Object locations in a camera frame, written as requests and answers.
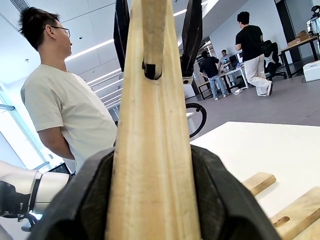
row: man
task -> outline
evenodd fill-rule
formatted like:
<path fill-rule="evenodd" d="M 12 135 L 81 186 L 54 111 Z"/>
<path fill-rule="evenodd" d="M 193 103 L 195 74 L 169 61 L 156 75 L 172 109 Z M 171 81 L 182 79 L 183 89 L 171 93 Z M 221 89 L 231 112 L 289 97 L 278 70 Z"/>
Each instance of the man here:
<path fill-rule="evenodd" d="M 214 100 L 219 100 L 216 82 L 218 83 L 221 89 L 223 97 L 224 98 L 227 97 L 229 94 L 225 89 L 225 85 L 222 83 L 222 80 L 221 80 L 221 77 L 219 76 L 219 71 L 216 65 L 219 63 L 219 59 L 215 58 L 214 56 L 208 57 L 207 51 L 203 51 L 201 53 L 201 56 L 203 57 L 203 60 L 200 63 L 200 75 L 209 79 Z"/>
<path fill-rule="evenodd" d="M 244 71 L 247 81 L 256 87 L 258 96 L 270 96 L 273 83 L 268 81 L 265 75 L 262 50 L 264 42 L 263 33 L 258 26 L 249 25 L 250 14 L 247 11 L 240 12 L 237 21 L 242 29 L 235 38 L 235 49 L 242 49 Z"/>
<path fill-rule="evenodd" d="M 41 59 L 22 86 L 22 101 L 42 143 L 75 160 L 79 169 L 90 156 L 113 146 L 117 127 L 86 82 L 67 71 L 72 43 L 59 15 L 30 7 L 22 11 L 19 23 Z"/>
<path fill-rule="evenodd" d="M 218 69 L 220 70 L 222 65 L 222 66 L 229 66 L 229 69 L 232 70 L 233 67 L 230 62 L 230 55 L 227 54 L 227 50 L 224 49 L 221 51 L 221 53 L 222 53 L 222 58 L 219 61 Z"/>

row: wooden piece with hole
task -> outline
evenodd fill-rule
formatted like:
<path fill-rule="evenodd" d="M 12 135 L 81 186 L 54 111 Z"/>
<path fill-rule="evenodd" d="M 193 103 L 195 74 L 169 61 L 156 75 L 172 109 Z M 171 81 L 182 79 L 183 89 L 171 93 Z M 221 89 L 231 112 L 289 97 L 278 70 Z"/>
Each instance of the wooden piece with hole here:
<path fill-rule="evenodd" d="M 320 219 L 295 237 L 294 240 L 320 240 Z"/>
<path fill-rule="evenodd" d="M 166 2 L 162 76 L 150 80 L 142 69 L 142 0 L 132 1 L 107 240 L 201 239 L 172 1 Z"/>
<path fill-rule="evenodd" d="M 314 187 L 270 220 L 283 240 L 292 240 L 318 219 L 320 187 Z"/>
<path fill-rule="evenodd" d="M 143 67 L 146 76 L 157 80 L 162 74 L 168 0 L 141 0 Z"/>
<path fill-rule="evenodd" d="M 253 196 L 256 196 L 274 184 L 276 180 L 275 176 L 270 173 L 258 172 L 254 176 L 245 180 L 242 184 L 252 193 Z"/>

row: white table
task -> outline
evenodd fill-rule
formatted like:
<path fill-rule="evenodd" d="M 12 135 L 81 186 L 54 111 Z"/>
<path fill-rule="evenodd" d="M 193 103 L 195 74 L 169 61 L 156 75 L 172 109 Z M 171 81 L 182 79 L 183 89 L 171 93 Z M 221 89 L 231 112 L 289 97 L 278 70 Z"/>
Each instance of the white table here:
<path fill-rule="evenodd" d="M 277 181 L 256 196 L 268 217 L 320 186 L 320 127 L 227 122 L 191 144 L 218 155 L 240 181 L 258 172 Z"/>
<path fill-rule="evenodd" d="M 189 133 L 190 134 L 194 133 L 197 130 L 196 126 L 195 126 L 195 123 L 191 118 L 191 116 L 193 116 L 194 114 L 195 114 L 194 112 L 187 112 L 186 113 L 186 118 L 188 120 L 188 128 L 189 128 Z M 199 137 L 199 134 L 195 135 L 191 139 L 193 140 L 193 139 L 198 138 L 198 137 Z"/>
<path fill-rule="evenodd" d="M 242 75 L 242 78 L 243 78 L 243 81 L 244 81 L 244 84 L 245 84 L 245 87 L 242 87 L 242 89 L 248 89 L 249 85 L 248 85 L 248 81 L 247 81 L 247 78 L 246 78 L 246 75 L 245 75 L 245 66 L 244 65 L 241 66 L 241 67 L 236 68 L 235 70 L 224 72 L 224 73 L 220 74 L 220 77 L 227 77 L 228 75 L 234 74 L 234 73 L 236 73 L 238 71 L 241 72 L 241 75 Z M 229 78 L 226 78 L 226 81 L 228 82 L 229 86 L 231 87 Z"/>

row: glasses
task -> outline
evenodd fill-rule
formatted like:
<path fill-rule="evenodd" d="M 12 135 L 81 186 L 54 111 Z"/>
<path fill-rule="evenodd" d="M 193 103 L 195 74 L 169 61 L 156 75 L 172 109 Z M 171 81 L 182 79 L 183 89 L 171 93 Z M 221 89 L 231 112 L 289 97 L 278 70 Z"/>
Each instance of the glasses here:
<path fill-rule="evenodd" d="M 64 27 L 60 27 L 60 26 L 51 26 L 50 27 L 54 28 L 54 29 L 63 29 L 65 30 L 65 34 L 68 35 L 68 37 L 70 38 L 70 30 L 68 28 L 64 28 Z"/>

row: ceiling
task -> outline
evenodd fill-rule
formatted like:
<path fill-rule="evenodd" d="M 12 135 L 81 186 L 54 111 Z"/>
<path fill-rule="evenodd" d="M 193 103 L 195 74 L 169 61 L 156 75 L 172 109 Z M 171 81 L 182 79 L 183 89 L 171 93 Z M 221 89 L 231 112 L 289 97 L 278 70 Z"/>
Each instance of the ceiling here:
<path fill-rule="evenodd" d="M 6 36 L 0 38 L 0 82 L 10 84 L 25 79 L 40 64 L 40 58 L 18 33 L 19 11 L 11 0 L 0 1 L 1 36 Z M 113 38 L 115 0 L 24 1 L 29 6 L 60 14 L 62 25 L 70 29 L 72 55 Z M 203 6 L 203 37 L 209 36 L 248 0 L 220 0 L 218 3 L 217 1 L 209 0 L 208 4 Z M 187 8 L 188 0 L 172 0 L 172 4 L 173 12 L 177 13 Z M 175 16 L 178 38 L 182 33 L 184 18 L 185 14 Z M 70 72 L 81 76 L 87 83 L 115 71 L 112 75 L 90 83 L 89 86 L 97 91 L 96 94 L 107 108 L 120 103 L 123 74 L 116 71 L 120 65 L 113 42 L 71 59 L 66 65 Z"/>

